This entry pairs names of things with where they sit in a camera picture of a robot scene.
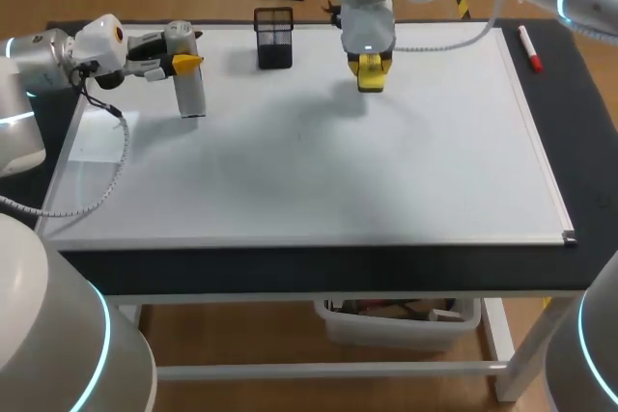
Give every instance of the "black pen holder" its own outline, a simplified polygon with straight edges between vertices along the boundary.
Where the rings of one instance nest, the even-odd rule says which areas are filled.
[[[255,9],[253,29],[258,41],[259,69],[292,67],[292,8]]]

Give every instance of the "plastic box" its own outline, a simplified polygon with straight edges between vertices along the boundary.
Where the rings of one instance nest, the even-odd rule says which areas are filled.
[[[430,322],[397,318],[355,316],[330,311],[330,301],[315,301],[318,316],[326,322],[328,337],[336,343],[405,347],[419,351],[444,351],[481,322],[479,299],[458,299],[453,311],[462,322]]]

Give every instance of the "red marker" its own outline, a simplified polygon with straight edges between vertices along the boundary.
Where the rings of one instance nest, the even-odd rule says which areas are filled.
[[[543,71],[543,64],[537,55],[537,51],[534,49],[534,45],[532,45],[532,41],[530,40],[530,36],[528,36],[528,31],[525,29],[525,26],[520,26],[518,30],[520,31],[521,43],[523,43],[523,47],[528,54],[534,72]]]

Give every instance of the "wooden floor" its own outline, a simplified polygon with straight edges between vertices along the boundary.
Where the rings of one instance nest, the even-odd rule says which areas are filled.
[[[297,19],[324,19],[327,0],[286,3],[276,0],[0,0],[0,38],[34,33],[48,20],[94,18],[113,13],[120,19],[251,19],[258,6],[293,5]],[[487,17],[493,0],[468,0],[472,15]],[[399,18],[456,18],[454,0],[412,5],[395,0]],[[504,16],[538,17],[543,12],[509,0]],[[615,70],[618,54],[604,45],[577,40],[580,50],[618,121]],[[505,301],[518,343],[542,309],[538,299]],[[322,322],[307,303],[168,306],[147,308],[142,329],[157,362],[199,363],[343,362],[406,360],[414,354],[389,349],[342,347],[325,337]],[[480,359],[483,337],[462,340],[446,359]],[[497,411],[485,378],[246,381],[160,384],[155,411]],[[513,410],[548,412],[537,381]]]

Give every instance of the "whiteboard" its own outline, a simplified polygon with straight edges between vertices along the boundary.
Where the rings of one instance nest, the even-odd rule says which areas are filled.
[[[398,44],[482,27],[398,24]],[[573,229],[500,30],[450,52],[395,53],[381,94],[357,91],[334,28],[296,26],[293,67],[270,71],[257,69],[251,26],[203,30],[205,118],[180,118],[171,80],[92,86],[125,112],[129,159],[98,210],[40,221],[57,249],[562,246]],[[114,118],[89,107],[74,123],[50,209],[95,201],[120,159]]]

